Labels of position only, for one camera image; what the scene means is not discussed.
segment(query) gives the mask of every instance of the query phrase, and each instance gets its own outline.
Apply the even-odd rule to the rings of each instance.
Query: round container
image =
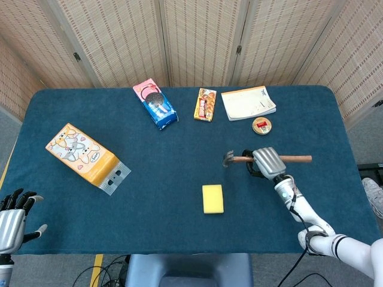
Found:
[[[256,118],[253,121],[253,131],[259,135],[266,135],[271,131],[271,122],[264,117]]]

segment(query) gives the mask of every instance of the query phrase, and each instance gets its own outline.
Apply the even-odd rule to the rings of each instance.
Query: cookie package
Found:
[[[130,173],[113,153],[69,123],[45,148],[110,196]]]
[[[152,79],[134,86],[133,90],[160,130],[178,121],[177,112]]]
[[[215,98],[217,92],[200,88],[194,118],[201,121],[212,121],[214,113]]]

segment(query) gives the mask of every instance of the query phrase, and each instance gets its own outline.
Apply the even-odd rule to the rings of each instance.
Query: white booklet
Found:
[[[221,93],[229,121],[271,114],[276,106],[265,86]]]

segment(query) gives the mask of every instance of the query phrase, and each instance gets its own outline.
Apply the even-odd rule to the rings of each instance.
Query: wooden hammer handle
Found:
[[[310,163],[312,162],[311,155],[280,155],[282,161],[285,163]],[[247,161],[254,161],[252,157],[233,157],[233,162],[244,163]]]

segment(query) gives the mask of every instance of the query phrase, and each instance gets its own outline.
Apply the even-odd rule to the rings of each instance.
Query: hammer head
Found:
[[[223,166],[224,167],[228,167],[229,164],[233,161],[234,159],[234,151],[228,151],[227,153],[225,153],[225,155],[223,156]]]

